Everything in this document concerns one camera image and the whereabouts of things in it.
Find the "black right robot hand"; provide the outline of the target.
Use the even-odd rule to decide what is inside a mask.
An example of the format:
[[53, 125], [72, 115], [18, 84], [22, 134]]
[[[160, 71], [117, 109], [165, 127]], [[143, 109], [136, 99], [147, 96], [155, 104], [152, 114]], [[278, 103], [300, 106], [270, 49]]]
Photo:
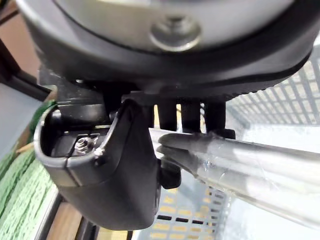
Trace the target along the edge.
[[61, 195], [111, 230], [150, 227], [186, 170], [287, 219], [317, 193], [314, 154], [236, 140], [226, 103], [281, 83], [309, 59], [317, 0], [19, 0], [56, 103], [34, 132]]

